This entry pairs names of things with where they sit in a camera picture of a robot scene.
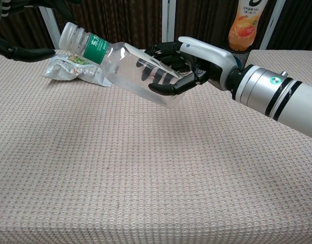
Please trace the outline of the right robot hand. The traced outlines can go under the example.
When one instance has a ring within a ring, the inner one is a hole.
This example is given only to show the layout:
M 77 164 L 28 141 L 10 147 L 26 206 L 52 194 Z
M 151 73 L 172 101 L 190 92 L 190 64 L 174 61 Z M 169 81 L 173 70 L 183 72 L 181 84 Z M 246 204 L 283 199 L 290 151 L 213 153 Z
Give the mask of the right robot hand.
M 148 85 L 151 91 L 164 96 L 182 94 L 205 82 L 232 92 L 241 74 L 237 59 L 229 51 L 191 37 L 181 36 L 173 42 L 155 44 L 145 53 L 174 71 L 190 72 L 174 84 L 169 81 L 159 84 L 156 78 Z

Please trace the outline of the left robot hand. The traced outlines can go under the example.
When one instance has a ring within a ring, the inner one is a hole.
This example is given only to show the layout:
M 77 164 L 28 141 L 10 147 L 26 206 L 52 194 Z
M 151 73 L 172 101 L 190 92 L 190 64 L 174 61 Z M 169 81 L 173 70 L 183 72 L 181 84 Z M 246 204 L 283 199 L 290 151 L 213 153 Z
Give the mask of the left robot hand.
M 57 10 L 66 20 L 73 22 L 74 17 L 67 7 L 68 1 L 0 1 L 0 20 L 29 8 L 46 7 Z M 48 48 L 25 49 L 11 45 L 0 38 L 0 55 L 7 59 L 33 63 L 55 56 L 55 51 Z

